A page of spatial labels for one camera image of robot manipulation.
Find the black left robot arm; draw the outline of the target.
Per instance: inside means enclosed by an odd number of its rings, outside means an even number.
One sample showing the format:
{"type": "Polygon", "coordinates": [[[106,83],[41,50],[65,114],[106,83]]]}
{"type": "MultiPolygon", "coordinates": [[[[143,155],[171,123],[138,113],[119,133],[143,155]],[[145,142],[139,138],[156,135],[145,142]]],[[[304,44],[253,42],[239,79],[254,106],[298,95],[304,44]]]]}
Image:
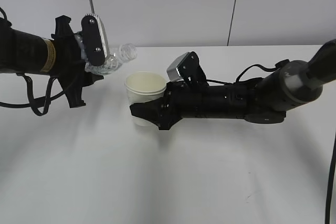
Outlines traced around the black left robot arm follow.
{"type": "Polygon", "coordinates": [[[85,106],[82,89],[104,79],[85,70],[86,61],[71,19],[62,15],[55,19],[55,33],[51,39],[12,28],[7,18],[1,18],[1,73],[14,73],[26,81],[28,103],[1,103],[2,107],[31,108],[37,116],[45,115],[51,102],[65,95],[70,108],[85,106]],[[46,93],[35,98],[30,74],[49,76],[46,93]]]}

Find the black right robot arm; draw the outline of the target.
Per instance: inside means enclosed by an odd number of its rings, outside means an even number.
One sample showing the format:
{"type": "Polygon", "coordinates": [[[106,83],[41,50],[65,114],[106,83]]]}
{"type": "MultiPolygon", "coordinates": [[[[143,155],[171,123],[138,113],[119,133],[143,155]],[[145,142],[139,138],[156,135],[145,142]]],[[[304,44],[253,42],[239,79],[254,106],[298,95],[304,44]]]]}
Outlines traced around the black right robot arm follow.
{"type": "Polygon", "coordinates": [[[207,79],[199,62],[193,51],[176,58],[167,69],[163,97],[130,105],[131,114],[160,130],[184,118],[281,123],[287,111],[315,101],[335,80],[335,41],[325,43],[310,61],[286,59],[263,67],[265,78],[237,77],[233,83],[207,79]]]}

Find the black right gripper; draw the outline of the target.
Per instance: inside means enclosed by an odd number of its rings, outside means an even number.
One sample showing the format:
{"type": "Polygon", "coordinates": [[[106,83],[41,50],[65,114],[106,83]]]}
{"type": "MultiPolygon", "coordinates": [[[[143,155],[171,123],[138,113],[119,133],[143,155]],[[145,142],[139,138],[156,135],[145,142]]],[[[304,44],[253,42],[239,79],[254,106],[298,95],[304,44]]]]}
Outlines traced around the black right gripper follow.
{"type": "Polygon", "coordinates": [[[170,130],[184,118],[209,119],[210,113],[204,102],[208,88],[207,82],[198,84],[196,89],[182,81],[170,82],[163,97],[134,103],[130,105],[130,111],[133,116],[156,125],[159,130],[170,130]]]}

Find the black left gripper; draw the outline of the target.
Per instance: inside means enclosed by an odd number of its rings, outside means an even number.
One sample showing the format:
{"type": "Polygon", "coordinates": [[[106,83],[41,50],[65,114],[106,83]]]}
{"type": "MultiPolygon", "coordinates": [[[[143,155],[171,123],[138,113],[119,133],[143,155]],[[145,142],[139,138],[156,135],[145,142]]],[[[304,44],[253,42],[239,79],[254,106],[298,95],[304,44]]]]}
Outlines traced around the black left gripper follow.
{"type": "Polygon", "coordinates": [[[82,89],[104,77],[85,71],[82,35],[74,34],[70,22],[71,18],[66,15],[55,18],[55,32],[51,34],[51,38],[56,50],[56,61],[51,77],[60,83],[69,107],[79,108],[86,105],[82,99],[82,89]]]}

